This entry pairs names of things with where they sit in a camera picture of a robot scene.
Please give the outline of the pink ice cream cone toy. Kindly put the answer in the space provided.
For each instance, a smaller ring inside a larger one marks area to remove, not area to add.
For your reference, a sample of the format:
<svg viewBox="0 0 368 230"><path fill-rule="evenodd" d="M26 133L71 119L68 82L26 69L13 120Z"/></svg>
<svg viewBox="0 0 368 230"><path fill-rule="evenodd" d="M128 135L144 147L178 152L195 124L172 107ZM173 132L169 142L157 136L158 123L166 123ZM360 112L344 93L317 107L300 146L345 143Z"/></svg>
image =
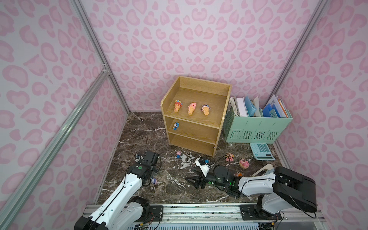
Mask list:
<svg viewBox="0 0 368 230"><path fill-rule="evenodd" d="M196 105L197 103L193 102L188 106L188 112L187 112L188 115L191 116L194 113L194 111L196 110Z"/></svg>

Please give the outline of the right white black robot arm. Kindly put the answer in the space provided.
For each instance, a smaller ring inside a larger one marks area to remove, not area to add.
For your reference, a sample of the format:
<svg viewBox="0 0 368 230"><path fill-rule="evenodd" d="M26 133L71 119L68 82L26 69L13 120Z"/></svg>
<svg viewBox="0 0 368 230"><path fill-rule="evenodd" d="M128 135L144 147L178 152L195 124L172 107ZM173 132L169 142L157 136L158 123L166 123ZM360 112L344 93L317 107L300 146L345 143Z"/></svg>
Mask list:
<svg viewBox="0 0 368 230"><path fill-rule="evenodd" d="M275 214L296 208L305 213L317 211L316 183L313 179L285 167L276 167L262 176L235 176L228 168L217 165L212 171L203 166L193 168L196 176L187 177L195 189L214 186L233 198L259 195L258 211Z"/></svg>

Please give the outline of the small blue figure toy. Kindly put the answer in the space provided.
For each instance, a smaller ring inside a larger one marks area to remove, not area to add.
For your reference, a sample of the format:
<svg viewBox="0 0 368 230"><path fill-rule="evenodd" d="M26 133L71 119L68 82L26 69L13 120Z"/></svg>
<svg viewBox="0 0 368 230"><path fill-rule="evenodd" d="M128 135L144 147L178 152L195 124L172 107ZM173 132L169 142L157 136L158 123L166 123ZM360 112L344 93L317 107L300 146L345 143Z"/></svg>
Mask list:
<svg viewBox="0 0 368 230"><path fill-rule="evenodd" d="M175 122L174 125L173 125L173 130L177 130L179 128L179 123L178 122Z"/></svg>

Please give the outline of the blue pink pig figure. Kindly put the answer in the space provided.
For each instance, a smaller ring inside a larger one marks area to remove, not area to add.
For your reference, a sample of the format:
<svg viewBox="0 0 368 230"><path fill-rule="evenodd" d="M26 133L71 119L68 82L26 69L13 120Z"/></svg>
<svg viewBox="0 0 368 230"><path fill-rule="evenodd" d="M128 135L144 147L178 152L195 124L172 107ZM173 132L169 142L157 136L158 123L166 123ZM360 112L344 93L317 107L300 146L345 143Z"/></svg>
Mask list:
<svg viewBox="0 0 368 230"><path fill-rule="evenodd" d="M180 150L178 150L175 154L176 154L176 159L180 159L181 155L182 155L182 152Z"/></svg>

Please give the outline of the sprinkled ice cream cone toy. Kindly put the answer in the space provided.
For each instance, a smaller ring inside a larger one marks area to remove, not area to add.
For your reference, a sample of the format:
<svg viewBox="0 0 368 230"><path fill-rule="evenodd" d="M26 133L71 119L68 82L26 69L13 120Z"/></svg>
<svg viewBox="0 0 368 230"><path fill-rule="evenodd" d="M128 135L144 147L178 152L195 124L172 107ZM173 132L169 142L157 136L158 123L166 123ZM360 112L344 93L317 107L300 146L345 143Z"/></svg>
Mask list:
<svg viewBox="0 0 368 230"><path fill-rule="evenodd" d="M174 102L174 112L178 113L179 110L182 108L183 103L180 100L175 100Z"/></svg>

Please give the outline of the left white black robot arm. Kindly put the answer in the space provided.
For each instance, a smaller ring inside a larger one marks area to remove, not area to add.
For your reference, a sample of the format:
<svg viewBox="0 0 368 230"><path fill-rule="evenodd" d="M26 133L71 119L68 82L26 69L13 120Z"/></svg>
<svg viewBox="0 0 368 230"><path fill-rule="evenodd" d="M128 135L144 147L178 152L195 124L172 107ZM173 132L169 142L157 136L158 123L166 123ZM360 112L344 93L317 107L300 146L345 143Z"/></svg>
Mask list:
<svg viewBox="0 0 368 230"><path fill-rule="evenodd" d="M141 160L127 168L124 179L110 197L89 217L80 217L75 230L127 230L136 221L138 229L146 228L153 221L162 219L150 210L149 201L134 194L159 171L160 155L146 151Z"/></svg>

